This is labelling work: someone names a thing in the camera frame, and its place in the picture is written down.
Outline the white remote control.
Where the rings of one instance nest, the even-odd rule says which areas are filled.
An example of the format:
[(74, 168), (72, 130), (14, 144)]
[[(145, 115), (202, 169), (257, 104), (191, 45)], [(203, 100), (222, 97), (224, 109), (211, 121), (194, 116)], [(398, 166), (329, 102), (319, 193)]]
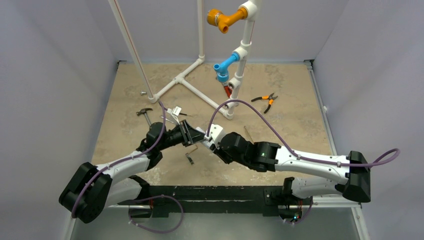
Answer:
[(205, 148), (207, 148), (208, 150), (210, 150), (211, 152), (213, 152), (214, 150), (215, 150), (215, 144), (214, 144), (214, 142), (213, 142), (213, 140), (211, 139), (211, 140), (209, 140), (207, 137), (206, 137), (206, 132), (205, 132), (205, 130), (203, 130), (201, 127), (196, 127), (195, 128), (198, 132), (201, 132), (202, 134), (203, 134), (203, 140), (201, 140), (200, 142), (199, 142), (199, 144), (202, 144)]

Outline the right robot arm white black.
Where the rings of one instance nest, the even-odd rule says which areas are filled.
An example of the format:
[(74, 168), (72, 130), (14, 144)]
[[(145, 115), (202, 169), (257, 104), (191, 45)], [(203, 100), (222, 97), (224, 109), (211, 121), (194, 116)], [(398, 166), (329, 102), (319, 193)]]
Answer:
[(322, 155), (295, 151), (277, 143), (252, 143), (236, 132), (221, 133), (207, 139), (209, 149), (223, 162), (236, 162), (256, 172), (297, 172), (311, 178), (287, 178), (280, 196), (288, 204), (311, 196), (341, 195), (345, 199), (371, 201), (371, 170), (363, 154)]

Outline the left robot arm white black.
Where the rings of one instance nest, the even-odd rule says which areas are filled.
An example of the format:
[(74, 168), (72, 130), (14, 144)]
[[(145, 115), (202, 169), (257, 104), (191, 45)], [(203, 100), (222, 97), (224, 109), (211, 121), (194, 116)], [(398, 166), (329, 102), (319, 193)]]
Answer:
[(162, 122), (150, 125), (139, 147), (129, 155), (100, 165), (85, 162), (79, 166), (59, 196), (58, 202), (72, 218), (90, 223), (107, 206), (132, 200), (146, 203), (149, 191), (134, 175), (154, 168), (162, 159), (162, 150), (182, 144), (185, 147), (204, 140), (205, 132), (183, 120), (171, 130)]

